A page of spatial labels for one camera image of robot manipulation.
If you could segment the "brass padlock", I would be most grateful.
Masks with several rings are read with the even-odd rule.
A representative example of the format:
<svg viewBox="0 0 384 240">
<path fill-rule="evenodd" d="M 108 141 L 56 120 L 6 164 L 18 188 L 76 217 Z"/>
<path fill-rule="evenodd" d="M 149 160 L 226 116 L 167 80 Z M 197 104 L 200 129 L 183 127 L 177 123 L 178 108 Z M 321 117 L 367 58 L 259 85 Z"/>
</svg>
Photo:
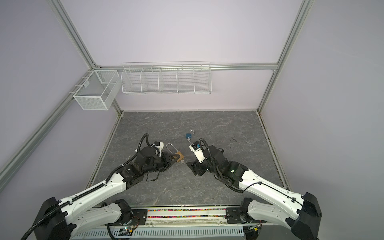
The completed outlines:
<svg viewBox="0 0 384 240">
<path fill-rule="evenodd" d="M 184 163 L 185 156 L 171 143 L 166 144 L 167 150 L 174 155 L 174 159 L 177 163 Z"/>
</svg>

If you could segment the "blue padlock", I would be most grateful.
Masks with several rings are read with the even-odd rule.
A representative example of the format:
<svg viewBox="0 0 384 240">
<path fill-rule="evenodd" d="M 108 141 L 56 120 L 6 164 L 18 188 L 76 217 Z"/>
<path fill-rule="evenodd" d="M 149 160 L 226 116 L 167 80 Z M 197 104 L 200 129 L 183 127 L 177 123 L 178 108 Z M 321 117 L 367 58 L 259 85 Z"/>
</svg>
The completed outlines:
<svg viewBox="0 0 384 240">
<path fill-rule="evenodd" d="M 189 138 L 189 139 L 192 139 L 192 136 L 193 136 L 194 133 L 195 133 L 194 130 L 190 130 L 188 133 L 186 133 L 186 139 L 187 139 L 187 140 L 188 140 L 188 138 Z"/>
</svg>

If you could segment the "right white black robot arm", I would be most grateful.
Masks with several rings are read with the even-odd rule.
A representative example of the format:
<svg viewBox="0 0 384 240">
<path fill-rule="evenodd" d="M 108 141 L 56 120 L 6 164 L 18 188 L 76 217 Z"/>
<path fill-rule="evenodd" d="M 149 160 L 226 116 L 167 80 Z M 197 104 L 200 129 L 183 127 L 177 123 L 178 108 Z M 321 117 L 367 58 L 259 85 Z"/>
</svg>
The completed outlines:
<svg viewBox="0 0 384 240">
<path fill-rule="evenodd" d="M 301 240 L 318 239 L 323 215 L 315 195 L 301 195 L 275 185 L 248 167 L 229 161 L 215 146 L 203 147 L 194 142 L 189 148 L 196 156 L 195 161 L 187 163 L 194 175 L 212 173 L 231 190 L 248 192 L 266 201 L 262 204 L 245 198 L 237 209 L 239 222 L 266 221 L 291 230 Z"/>
</svg>

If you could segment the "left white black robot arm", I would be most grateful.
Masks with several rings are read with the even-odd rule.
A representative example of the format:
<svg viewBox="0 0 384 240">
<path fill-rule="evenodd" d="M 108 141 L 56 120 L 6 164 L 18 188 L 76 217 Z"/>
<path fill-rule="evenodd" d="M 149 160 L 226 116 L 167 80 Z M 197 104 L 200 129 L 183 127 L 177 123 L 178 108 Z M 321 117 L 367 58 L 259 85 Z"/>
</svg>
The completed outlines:
<svg viewBox="0 0 384 240">
<path fill-rule="evenodd" d="M 22 239 L 34 234 L 38 240 L 70 240 L 101 225 L 129 223 L 133 214 L 125 200 L 117 200 L 100 209 L 95 209 L 95 206 L 140 183 L 144 175 L 168 170 L 176 163 L 177 157 L 156 145 L 138 148 L 128 161 L 97 185 L 61 200 L 52 197 L 44 201 Z"/>
</svg>

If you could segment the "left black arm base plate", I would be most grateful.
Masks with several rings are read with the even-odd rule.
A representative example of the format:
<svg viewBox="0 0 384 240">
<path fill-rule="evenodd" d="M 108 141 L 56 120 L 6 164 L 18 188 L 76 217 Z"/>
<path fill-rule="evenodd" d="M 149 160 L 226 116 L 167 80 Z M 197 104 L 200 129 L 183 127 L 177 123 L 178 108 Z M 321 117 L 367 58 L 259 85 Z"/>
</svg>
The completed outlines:
<svg viewBox="0 0 384 240">
<path fill-rule="evenodd" d="M 123 213 L 120 218 L 111 223 L 111 226 L 143 226 L 146 224 L 148 209 L 133 209 L 129 213 Z"/>
</svg>

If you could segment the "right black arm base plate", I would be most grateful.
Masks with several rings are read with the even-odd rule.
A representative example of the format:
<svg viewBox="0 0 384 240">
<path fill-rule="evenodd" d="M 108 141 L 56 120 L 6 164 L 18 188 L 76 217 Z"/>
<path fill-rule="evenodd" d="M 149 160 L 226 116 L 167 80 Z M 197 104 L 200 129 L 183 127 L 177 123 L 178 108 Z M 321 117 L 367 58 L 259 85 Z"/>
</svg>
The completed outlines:
<svg viewBox="0 0 384 240">
<path fill-rule="evenodd" d="M 260 224 L 260 220 L 252 219 L 247 213 L 242 212 L 240 208 L 226 208 L 226 219 L 228 224 Z"/>
</svg>

